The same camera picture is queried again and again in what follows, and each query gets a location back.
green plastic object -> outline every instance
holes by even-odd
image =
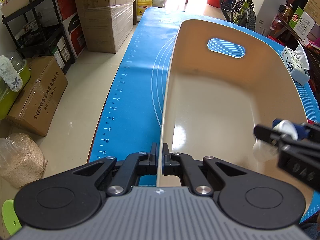
[[[17,52],[8,53],[5,56],[10,59],[13,67],[20,75],[23,87],[19,92],[14,92],[0,77],[0,120],[3,120],[7,116],[14,101],[30,79],[30,71],[26,60],[23,60]]]
[[[2,205],[2,218],[9,234],[14,235],[22,226],[14,212],[13,199],[7,199]]]

black metal shelf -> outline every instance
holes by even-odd
[[[64,30],[63,24],[61,22],[59,11],[58,11],[58,8],[57,8],[55,0],[52,0],[52,3],[53,3],[54,11],[55,11],[55,14],[56,14],[56,17],[57,17],[57,20],[58,20],[59,24],[57,25],[57,29],[49,37],[46,37],[44,28],[41,26],[40,19],[39,19],[38,15],[36,13],[36,10],[35,10],[35,7],[37,5],[39,5],[41,2],[43,2],[43,1],[44,0],[29,0],[29,4],[28,5],[26,5],[23,8],[17,10],[16,12],[12,13],[8,17],[2,16],[2,18],[3,18],[2,22],[6,25],[8,31],[9,31],[9,34],[10,34],[14,44],[16,45],[17,51],[23,56],[23,58],[25,58],[24,53],[32,52],[34,54],[37,54],[40,51],[43,52],[42,54],[44,56],[48,56],[48,55],[53,56],[53,53],[51,51],[50,46],[53,44],[53,42],[55,41],[55,39],[59,35],[62,35],[64,37],[67,49],[68,49],[69,54],[70,54],[70,59],[68,60],[68,62],[66,62],[65,67],[63,68],[63,72],[66,73],[68,71],[68,69],[70,68],[71,64],[73,64],[75,62],[75,58],[73,56],[72,49],[71,49],[70,44],[68,42],[67,36],[65,34],[65,30]],[[14,37],[10,27],[9,27],[9,22],[14,20],[15,18],[23,15],[24,18],[25,18],[26,23],[28,23],[28,18],[26,16],[26,12],[28,12],[28,11],[32,11],[33,12],[33,16],[34,16],[34,18],[36,20],[36,23],[38,25],[38,28],[40,30],[40,35],[41,35],[41,38],[42,38],[43,41],[38,43],[38,44],[36,44],[36,45],[33,44],[33,45],[30,45],[30,46],[24,46],[22,48],[18,44],[17,40],[15,39],[15,37]]]

table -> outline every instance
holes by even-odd
[[[201,19],[236,28],[269,44],[278,54],[283,46],[246,28],[223,20],[152,7],[145,11],[119,66],[91,146],[89,161],[104,156],[124,160],[130,153],[149,152],[159,144],[162,108],[172,49],[178,28],[187,19]],[[295,83],[307,117],[320,121],[310,86]],[[143,176],[140,185],[154,186],[156,176]],[[320,195],[312,200],[319,209]]]

basket handle hole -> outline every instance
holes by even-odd
[[[225,41],[218,38],[212,38],[208,41],[208,49],[214,52],[222,53],[227,56],[241,58],[245,54],[245,49],[241,45]]]

yellow plastic jug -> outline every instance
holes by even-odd
[[[152,7],[152,0],[137,0],[137,20],[139,21],[144,11]]]

